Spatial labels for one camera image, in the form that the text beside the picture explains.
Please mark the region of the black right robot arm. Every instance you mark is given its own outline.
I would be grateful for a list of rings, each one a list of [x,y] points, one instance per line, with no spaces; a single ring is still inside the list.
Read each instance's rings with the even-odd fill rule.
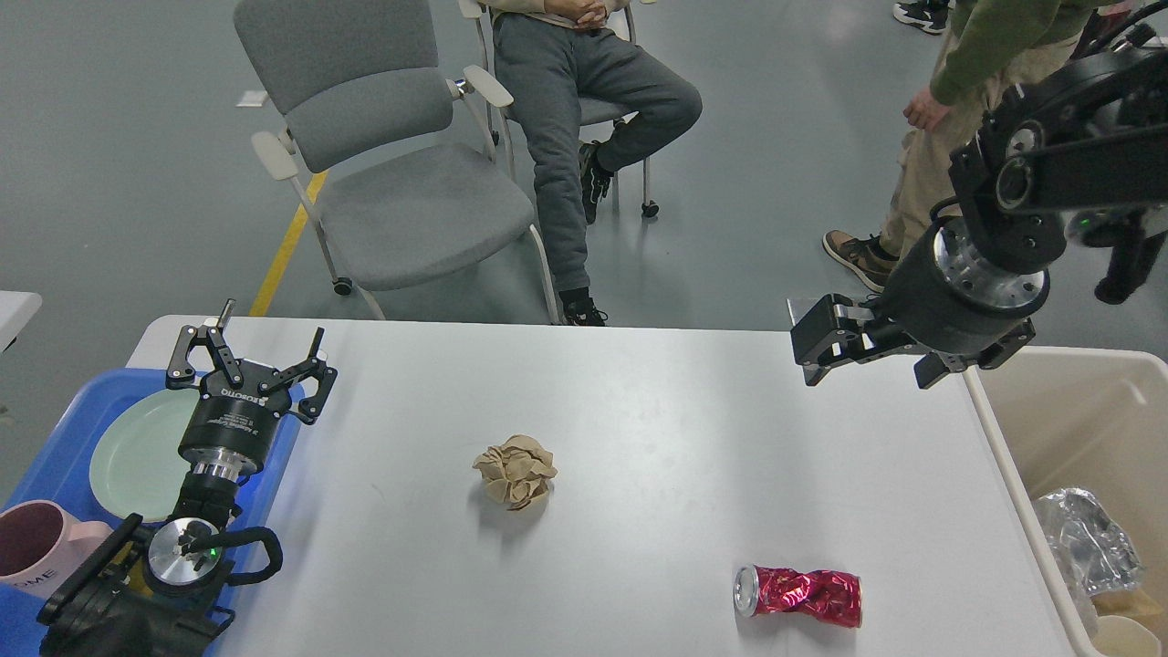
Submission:
[[[791,331],[805,383],[830,369],[918,355],[923,390],[951,373],[997,369],[1035,336],[1048,267],[1068,242],[1112,253],[1098,300],[1126,302],[1164,245],[1164,48],[1155,1],[1038,83],[1006,89],[951,155],[953,195],[876,297],[829,293]]]

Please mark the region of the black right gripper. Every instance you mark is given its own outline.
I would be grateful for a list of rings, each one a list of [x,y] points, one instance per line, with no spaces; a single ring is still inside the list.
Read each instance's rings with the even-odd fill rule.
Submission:
[[[814,387],[830,369],[892,354],[904,333],[923,348],[913,371],[929,390],[951,373],[1009,361],[1036,336],[1031,317],[1050,289],[1047,270],[1010,274],[993,265],[965,219],[943,217],[901,260],[880,297],[791,299],[794,362]]]

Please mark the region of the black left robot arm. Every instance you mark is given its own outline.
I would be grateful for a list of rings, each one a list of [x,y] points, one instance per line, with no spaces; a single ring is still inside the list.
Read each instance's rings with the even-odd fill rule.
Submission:
[[[258,585],[283,566],[274,531],[242,527],[237,495],[262,473],[284,417],[317,423],[338,381],[317,328],[287,369],[242,359],[225,343],[235,303],[187,325],[164,374],[196,390],[178,444],[188,463],[171,516],[150,527],[132,513],[86,556],[37,614],[42,656],[201,656],[234,622],[223,589]]]

